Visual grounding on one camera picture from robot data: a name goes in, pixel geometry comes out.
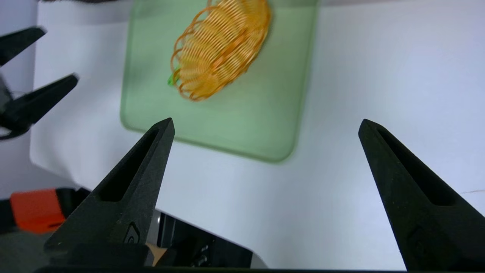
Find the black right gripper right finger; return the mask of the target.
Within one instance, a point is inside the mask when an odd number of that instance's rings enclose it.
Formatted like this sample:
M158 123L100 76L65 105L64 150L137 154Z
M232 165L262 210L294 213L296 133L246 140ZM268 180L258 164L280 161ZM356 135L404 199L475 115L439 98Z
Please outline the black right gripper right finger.
M358 136L408 271L483 271L485 218L385 127Z

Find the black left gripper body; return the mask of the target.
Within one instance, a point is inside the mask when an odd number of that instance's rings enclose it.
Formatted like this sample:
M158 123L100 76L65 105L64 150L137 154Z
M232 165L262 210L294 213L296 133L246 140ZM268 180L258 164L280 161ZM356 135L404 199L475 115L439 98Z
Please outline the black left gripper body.
M1 126L1 140L14 138L19 131L19 126L10 113L10 104L13 102L13 96L6 84L3 76L0 76L0 126Z

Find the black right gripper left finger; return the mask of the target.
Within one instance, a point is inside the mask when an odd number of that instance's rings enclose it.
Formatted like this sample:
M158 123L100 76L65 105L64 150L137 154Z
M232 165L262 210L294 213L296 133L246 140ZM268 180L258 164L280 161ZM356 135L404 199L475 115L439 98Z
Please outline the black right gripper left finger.
M144 268L175 128L154 124L45 243L47 268Z

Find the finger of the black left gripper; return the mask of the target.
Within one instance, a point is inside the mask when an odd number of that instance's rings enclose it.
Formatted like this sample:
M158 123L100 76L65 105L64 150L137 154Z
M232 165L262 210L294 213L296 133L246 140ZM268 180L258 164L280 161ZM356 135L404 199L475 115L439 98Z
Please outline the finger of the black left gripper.
M29 128L45 116L78 84L75 73L43 86L11 102L13 128Z
M29 27L0 37L0 65L4 66L33 45L46 31L42 27Z

